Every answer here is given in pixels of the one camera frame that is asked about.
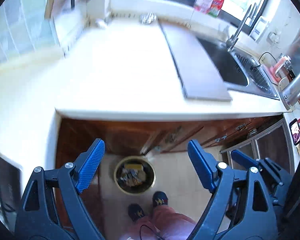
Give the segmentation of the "round trash bin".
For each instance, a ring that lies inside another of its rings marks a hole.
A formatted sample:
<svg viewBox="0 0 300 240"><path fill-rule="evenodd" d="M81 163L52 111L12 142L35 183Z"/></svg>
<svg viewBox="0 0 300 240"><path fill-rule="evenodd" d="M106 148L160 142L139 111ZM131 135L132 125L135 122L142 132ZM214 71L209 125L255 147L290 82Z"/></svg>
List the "round trash bin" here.
<svg viewBox="0 0 300 240"><path fill-rule="evenodd" d="M154 187L156 173L145 156L128 156L116 165L113 179L120 191L137 196Z"/></svg>

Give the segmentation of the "pink trousers leg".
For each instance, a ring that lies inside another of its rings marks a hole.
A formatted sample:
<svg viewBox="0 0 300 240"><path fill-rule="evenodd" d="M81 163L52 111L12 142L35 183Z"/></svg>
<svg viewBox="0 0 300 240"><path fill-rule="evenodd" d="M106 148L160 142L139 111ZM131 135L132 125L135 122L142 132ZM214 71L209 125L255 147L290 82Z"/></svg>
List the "pink trousers leg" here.
<svg viewBox="0 0 300 240"><path fill-rule="evenodd" d="M168 205L153 209L153 215L133 222L133 225L120 239L187 239L196 226L196 222L175 212Z"/></svg>

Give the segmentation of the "left shoe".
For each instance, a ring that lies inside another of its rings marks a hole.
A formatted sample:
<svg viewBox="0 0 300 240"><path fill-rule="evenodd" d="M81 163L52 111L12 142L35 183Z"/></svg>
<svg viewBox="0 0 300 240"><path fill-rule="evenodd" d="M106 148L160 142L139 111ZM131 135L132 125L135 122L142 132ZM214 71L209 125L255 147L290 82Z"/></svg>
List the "left shoe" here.
<svg viewBox="0 0 300 240"><path fill-rule="evenodd" d="M139 204L133 203L128 206L128 215L133 222L145 217L145 213Z"/></svg>

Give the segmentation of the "shoe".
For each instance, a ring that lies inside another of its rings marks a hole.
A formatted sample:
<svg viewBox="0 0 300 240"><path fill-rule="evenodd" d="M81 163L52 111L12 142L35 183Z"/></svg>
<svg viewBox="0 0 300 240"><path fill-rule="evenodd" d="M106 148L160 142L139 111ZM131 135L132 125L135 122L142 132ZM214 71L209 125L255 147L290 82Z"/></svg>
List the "shoe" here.
<svg viewBox="0 0 300 240"><path fill-rule="evenodd" d="M153 207L158 207L162 205L168 205L168 197L166 193L162 191L156 191L152 197Z"/></svg>
<svg viewBox="0 0 300 240"><path fill-rule="evenodd" d="M145 217L145 213L139 204L133 203L128 206L128 215L133 222Z"/></svg>

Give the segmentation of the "right shoe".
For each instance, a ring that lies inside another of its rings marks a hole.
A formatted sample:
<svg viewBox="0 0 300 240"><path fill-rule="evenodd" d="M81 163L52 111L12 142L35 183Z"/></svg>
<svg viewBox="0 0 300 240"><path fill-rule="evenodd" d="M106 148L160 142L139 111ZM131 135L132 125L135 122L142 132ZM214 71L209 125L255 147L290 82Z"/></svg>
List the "right shoe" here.
<svg viewBox="0 0 300 240"><path fill-rule="evenodd" d="M168 197L166 193L162 191L156 191L152 197L153 207L158 207L162 205L168 205Z"/></svg>

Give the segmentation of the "steel pot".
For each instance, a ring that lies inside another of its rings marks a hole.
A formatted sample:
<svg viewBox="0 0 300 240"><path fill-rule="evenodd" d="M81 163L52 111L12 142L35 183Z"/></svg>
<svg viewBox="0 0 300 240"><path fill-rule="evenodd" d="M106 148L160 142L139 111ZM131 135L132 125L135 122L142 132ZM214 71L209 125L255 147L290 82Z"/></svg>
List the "steel pot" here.
<svg viewBox="0 0 300 240"><path fill-rule="evenodd" d="M280 98L287 110L300 99L300 73L280 92Z"/></svg>

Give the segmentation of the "steel sink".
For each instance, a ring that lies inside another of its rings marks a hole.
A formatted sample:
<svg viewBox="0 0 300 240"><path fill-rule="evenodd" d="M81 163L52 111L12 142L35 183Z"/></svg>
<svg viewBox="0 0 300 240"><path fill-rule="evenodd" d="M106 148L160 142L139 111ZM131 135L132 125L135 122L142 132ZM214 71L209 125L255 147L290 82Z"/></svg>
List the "steel sink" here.
<svg viewBox="0 0 300 240"><path fill-rule="evenodd" d="M229 50L221 41L201 37L197 40L218 69L227 89L279 99L265 71L251 55L240 49Z"/></svg>

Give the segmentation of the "chrome faucet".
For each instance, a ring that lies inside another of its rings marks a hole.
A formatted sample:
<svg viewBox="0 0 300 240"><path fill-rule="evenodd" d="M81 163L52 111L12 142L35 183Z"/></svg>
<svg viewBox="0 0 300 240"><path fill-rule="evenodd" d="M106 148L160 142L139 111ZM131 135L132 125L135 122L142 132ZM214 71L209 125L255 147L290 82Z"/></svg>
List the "chrome faucet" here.
<svg viewBox="0 0 300 240"><path fill-rule="evenodd" d="M239 24L237 30L235 31L235 33L229 39L227 39L227 41L226 41L226 47L227 47L228 51L231 51L234 48L236 42L238 41L238 36L239 36L240 32L242 31L243 26L245 25L246 20L248 18L252 18L253 17L253 14L254 14L254 11L255 11L256 7L257 7L256 3L251 4L249 6L249 8L247 9L247 11L246 11L246 13L245 13L245 15L243 17L243 20L241 20L241 22Z"/></svg>

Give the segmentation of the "crumpled aluminium foil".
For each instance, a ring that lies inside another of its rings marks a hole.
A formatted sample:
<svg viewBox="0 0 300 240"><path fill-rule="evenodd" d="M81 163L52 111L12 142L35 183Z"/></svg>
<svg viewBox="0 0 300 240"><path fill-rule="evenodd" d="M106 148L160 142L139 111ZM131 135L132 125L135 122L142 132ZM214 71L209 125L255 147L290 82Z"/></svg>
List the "crumpled aluminium foil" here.
<svg viewBox="0 0 300 240"><path fill-rule="evenodd" d="M148 25L155 22L157 20L157 16L153 12L148 12L146 14L140 15L139 20L141 24Z"/></svg>

